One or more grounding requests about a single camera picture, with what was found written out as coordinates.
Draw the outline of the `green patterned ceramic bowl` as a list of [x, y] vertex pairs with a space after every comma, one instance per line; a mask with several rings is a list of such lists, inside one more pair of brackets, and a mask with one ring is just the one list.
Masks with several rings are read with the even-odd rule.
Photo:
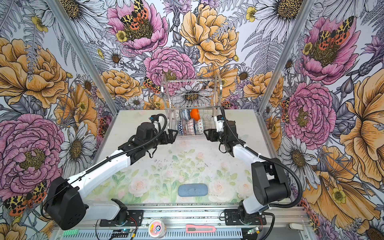
[[198, 121], [195, 121], [196, 131], [197, 135], [203, 135], [205, 130], [205, 122], [203, 119], [199, 119]]

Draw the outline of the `red patterned ceramic bowl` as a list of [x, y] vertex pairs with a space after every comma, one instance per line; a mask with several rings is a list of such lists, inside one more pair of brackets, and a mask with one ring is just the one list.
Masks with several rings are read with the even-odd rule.
[[179, 135], [181, 135], [181, 136], [186, 135], [187, 130], [186, 130], [186, 121], [185, 120], [180, 120], [177, 123], [177, 128], [178, 128]]

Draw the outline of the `dark blue patterned bowl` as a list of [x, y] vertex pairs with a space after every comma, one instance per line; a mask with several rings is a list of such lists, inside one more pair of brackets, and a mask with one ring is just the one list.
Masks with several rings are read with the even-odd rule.
[[188, 120], [186, 123], [186, 129], [187, 129], [187, 134], [189, 136], [196, 136], [197, 135], [196, 121], [194, 119]]

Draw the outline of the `white black lattice bowl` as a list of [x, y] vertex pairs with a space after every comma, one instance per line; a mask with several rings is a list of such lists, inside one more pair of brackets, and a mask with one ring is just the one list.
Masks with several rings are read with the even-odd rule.
[[179, 121], [180, 118], [180, 110], [173, 110], [173, 117], [176, 121]]

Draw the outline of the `blue floral ceramic bowl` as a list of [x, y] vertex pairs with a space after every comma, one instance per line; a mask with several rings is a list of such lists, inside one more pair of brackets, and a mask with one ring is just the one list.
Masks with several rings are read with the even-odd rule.
[[180, 116], [183, 120], [190, 120], [191, 119], [191, 116], [190, 116], [190, 111], [188, 109], [182, 109], [180, 110]]

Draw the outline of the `orange plastic bowl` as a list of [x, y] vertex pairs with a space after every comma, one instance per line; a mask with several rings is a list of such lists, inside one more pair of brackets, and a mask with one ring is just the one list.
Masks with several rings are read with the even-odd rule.
[[199, 121], [201, 119], [199, 110], [198, 109], [191, 109], [190, 110], [190, 117], [191, 117], [191, 119], [194, 119], [195, 121]]

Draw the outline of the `steel wire dish rack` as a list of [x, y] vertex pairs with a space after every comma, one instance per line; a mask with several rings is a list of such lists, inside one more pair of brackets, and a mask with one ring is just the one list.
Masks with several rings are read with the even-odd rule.
[[[177, 79], [172, 73], [164, 73], [161, 90], [168, 118], [167, 128], [178, 130], [179, 121], [174, 119], [173, 110], [198, 109], [201, 119], [205, 122], [205, 130], [216, 129], [214, 118], [218, 115], [218, 108], [222, 103], [223, 87], [224, 79], [219, 74], [208, 78]], [[187, 133], [181, 137], [200, 136], [206, 137], [204, 134], [189, 136]]]

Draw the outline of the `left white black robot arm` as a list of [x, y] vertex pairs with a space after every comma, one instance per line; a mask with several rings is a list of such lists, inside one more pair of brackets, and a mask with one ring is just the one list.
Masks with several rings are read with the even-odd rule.
[[100, 163], [66, 179], [55, 179], [42, 209], [62, 230], [84, 221], [106, 220], [118, 226], [129, 220], [128, 208], [118, 199], [89, 201], [87, 196], [102, 182], [145, 155], [153, 156], [159, 145], [173, 144], [177, 130], [144, 122], [137, 132]]

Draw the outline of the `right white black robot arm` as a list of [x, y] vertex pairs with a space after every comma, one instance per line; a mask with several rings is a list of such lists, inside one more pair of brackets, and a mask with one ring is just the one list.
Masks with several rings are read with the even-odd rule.
[[270, 159], [252, 150], [237, 134], [236, 122], [225, 116], [214, 117], [216, 127], [204, 131], [208, 141], [219, 142], [225, 153], [251, 166], [253, 193], [239, 203], [238, 213], [244, 224], [250, 224], [270, 208], [292, 208], [295, 202], [279, 204], [291, 195], [286, 167], [276, 158]]

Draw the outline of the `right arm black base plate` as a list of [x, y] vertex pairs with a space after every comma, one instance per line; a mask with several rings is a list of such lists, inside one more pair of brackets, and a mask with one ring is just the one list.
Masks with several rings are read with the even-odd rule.
[[247, 214], [244, 211], [239, 212], [238, 209], [225, 209], [224, 218], [227, 226], [264, 226], [267, 224], [264, 215], [259, 213]]

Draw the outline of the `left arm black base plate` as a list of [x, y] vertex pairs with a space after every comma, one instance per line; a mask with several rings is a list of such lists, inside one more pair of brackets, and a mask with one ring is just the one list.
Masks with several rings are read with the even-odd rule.
[[127, 210], [118, 213], [113, 220], [101, 220], [100, 227], [140, 227], [143, 215], [143, 210]]

